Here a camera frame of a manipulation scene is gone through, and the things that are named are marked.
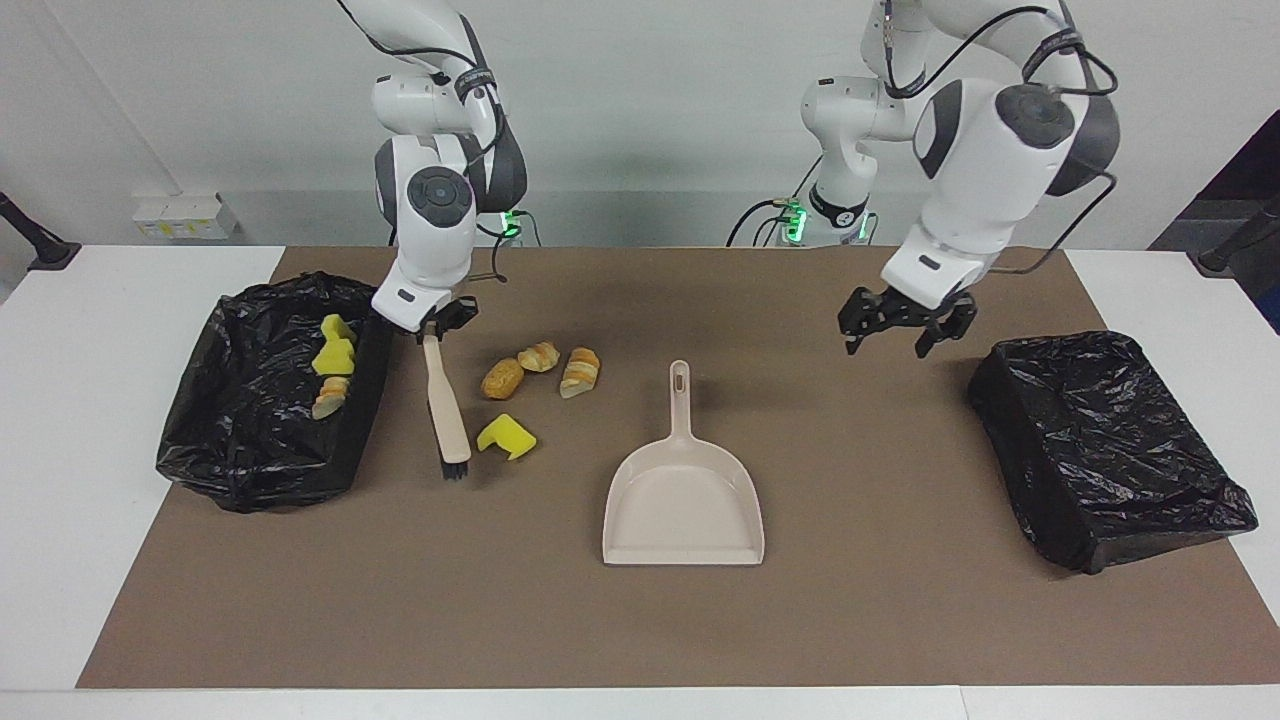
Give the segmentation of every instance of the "cleaning brush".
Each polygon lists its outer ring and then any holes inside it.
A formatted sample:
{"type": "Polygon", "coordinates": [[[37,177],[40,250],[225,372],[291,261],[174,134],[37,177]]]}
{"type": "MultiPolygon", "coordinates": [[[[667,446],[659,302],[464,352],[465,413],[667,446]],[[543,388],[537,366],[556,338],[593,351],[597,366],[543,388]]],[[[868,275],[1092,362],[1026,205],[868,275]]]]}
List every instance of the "cleaning brush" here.
{"type": "Polygon", "coordinates": [[[440,340],[435,333],[424,333],[422,355],[426,357],[426,404],[431,410],[435,439],[440,446],[440,469],[444,479],[461,480],[467,477],[471,441],[467,438],[466,425],[462,424],[462,411],[458,410],[453,386],[444,374],[440,340]]]}

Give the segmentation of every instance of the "black plastic bag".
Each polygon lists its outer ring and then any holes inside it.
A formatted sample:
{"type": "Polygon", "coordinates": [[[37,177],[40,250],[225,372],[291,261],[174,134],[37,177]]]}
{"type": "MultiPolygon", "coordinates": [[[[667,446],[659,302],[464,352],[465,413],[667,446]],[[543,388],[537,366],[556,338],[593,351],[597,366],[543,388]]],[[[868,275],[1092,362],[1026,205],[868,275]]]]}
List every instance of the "black plastic bag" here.
{"type": "Polygon", "coordinates": [[[392,328],[374,288],[324,273],[223,297],[209,316],[165,421],[156,469],[219,507],[255,512],[324,502],[351,488],[381,401],[392,328]],[[347,402],[311,419],[323,378],[320,323],[358,336],[347,402]]]}
{"type": "Polygon", "coordinates": [[[1023,533],[1088,574],[1257,529],[1130,337],[1002,342],[969,384],[1023,533]]]}

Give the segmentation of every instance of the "wooden brush handle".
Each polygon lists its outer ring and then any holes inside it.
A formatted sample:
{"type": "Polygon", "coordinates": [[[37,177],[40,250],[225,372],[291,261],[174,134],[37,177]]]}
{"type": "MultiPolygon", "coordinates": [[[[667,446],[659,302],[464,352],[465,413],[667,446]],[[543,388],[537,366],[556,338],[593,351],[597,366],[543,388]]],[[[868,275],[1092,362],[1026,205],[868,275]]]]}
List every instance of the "wooden brush handle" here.
{"type": "Polygon", "coordinates": [[[440,443],[440,457],[452,465],[471,460],[471,439],[462,424],[462,411],[453,386],[444,374],[444,359],[440,357],[440,341],[434,334],[422,338],[422,355],[426,356],[426,404],[431,409],[431,423],[435,425],[435,439],[440,443]]]}

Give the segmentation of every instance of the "white dustpan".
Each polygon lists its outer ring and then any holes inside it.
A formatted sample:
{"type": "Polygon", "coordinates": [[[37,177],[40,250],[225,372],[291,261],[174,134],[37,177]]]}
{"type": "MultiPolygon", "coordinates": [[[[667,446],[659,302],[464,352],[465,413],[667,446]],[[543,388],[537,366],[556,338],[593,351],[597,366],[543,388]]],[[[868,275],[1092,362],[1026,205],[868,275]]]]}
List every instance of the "white dustpan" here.
{"type": "Polygon", "coordinates": [[[759,565],[764,521],[746,468],[694,437],[689,364],[671,365],[671,436],[632,452],[604,509],[607,565],[759,565]]]}

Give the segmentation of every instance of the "electrical outlet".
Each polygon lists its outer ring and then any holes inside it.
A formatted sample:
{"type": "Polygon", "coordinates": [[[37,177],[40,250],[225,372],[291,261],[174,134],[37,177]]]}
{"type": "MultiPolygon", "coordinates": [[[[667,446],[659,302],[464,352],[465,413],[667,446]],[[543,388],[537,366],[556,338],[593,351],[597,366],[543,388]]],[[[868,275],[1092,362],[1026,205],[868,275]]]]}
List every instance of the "electrical outlet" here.
{"type": "Polygon", "coordinates": [[[141,199],[133,224],[152,240],[227,240],[237,220],[216,195],[179,195],[141,199]]]}

